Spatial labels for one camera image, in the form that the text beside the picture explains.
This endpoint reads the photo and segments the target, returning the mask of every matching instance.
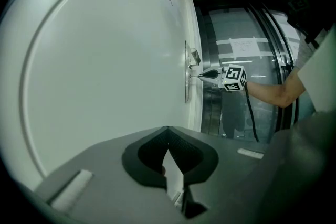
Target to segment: cord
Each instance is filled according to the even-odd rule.
[[[257,131],[256,131],[256,123],[254,122],[252,106],[251,106],[251,103],[250,103],[250,96],[248,95],[247,82],[245,83],[244,88],[245,88],[245,92],[246,92],[246,101],[247,101],[248,109],[250,110],[250,115],[251,115],[251,119],[252,119],[252,128],[253,128],[254,138],[256,139],[257,142],[259,142],[259,138],[258,138]]]

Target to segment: white wall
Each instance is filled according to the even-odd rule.
[[[92,144],[162,125],[198,129],[196,99],[184,104],[192,7],[15,0],[0,25],[1,154],[12,176],[34,189]]]

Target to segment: person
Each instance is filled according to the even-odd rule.
[[[306,6],[309,8],[305,10],[305,4],[308,1],[310,3]],[[284,0],[284,2],[290,6],[286,13],[289,15],[288,23],[301,32],[298,59],[295,67],[282,85],[263,85],[252,81],[246,82],[250,95],[281,108],[291,105],[296,98],[305,92],[305,87],[298,77],[298,71],[313,55],[318,44],[327,35],[326,29],[330,29],[333,22],[333,12],[330,12],[330,10],[328,12],[326,9],[329,8],[328,5],[331,3],[324,0]],[[298,12],[299,8],[295,7],[295,5],[303,7],[303,12]]]

